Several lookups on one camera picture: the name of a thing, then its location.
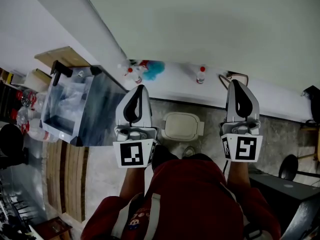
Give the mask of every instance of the bottle with red cap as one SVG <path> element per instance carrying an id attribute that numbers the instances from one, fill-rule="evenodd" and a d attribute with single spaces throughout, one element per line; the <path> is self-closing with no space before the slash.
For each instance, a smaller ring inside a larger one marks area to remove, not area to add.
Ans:
<path id="1" fill-rule="evenodd" d="M 196 82 L 198 84 L 203 84 L 206 76 L 206 68 L 204 66 L 200 67 L 199 72 L 196 74 Z"/>
<path id="2" fill-rule="evenodd" d="M 132 67 L 128 68 L 128 74 L 137 84 L 140 84 L 142 82 L 141 76 L 136 71 L 134 71 Z"/>

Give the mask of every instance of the wooden pallet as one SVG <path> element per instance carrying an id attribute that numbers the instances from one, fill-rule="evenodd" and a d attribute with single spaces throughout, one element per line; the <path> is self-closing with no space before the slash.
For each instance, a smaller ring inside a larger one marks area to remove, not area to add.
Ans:
<path id="1" fill-rule="evenodd" d="M 66 212 L 65 205 L 65 162 L 67 143 L 61 139 L 47 144 L 46 184 L 48 202 L 59 213 Z"/>
<path id="2" fill-rule="evenodd" d="M 85 217 L 88 147 L 67 144 L 64 171 L 65 211 L 79 222 Z"/>

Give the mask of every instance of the shoe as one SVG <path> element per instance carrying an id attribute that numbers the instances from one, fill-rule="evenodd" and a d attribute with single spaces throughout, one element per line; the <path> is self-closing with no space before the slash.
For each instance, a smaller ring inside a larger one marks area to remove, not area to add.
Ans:
<path id="1" fill-rule="evenodd" d="M 182 158 L 188 158 L 193 156 L 196 153 L 195 148 L 193 146 L 188 146 L 182 154 Z"/>

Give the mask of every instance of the sleeve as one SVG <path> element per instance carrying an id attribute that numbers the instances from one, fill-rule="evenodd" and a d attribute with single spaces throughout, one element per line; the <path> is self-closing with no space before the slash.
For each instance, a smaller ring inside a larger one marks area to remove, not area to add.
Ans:
<path id="1" fill-rule="evenodd" d="M 273 240 L 281 238 L 278 219 L 257 188 L 243 189 L 241 193 L 236 194 L 236 199 L 249 222 L 270 233 Z"/>
<path id="2" fill-rule="evenodd" d="M 109 196 L 102 200 L 84 227 L 81 240 L 106 239 L 117 221 L 119 211 L 128 202 L 119 196 Z"/>

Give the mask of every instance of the red shirt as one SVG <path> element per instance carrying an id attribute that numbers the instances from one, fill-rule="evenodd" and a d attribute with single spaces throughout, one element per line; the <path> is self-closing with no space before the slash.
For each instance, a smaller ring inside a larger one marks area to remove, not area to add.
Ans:
<path id="1" fill-rule="evenodd" d="M 180 159 L 161 164 L 155 170 L 143 204 L 128 219 L 122 239 L 144 238 L 153 193 L 161 195 L 155 240 L 243 240 L 243 213 L 274 240 L 280 239 L 280 225 L 258 189 L 238 192 L 237 203 L 222 184 L 226 186 L 226 179 L 212 161 Z M 81 239 L 110 236 L 119 211 L 126 205 L 118 196 L 105 198 L 86 224 Z"/>

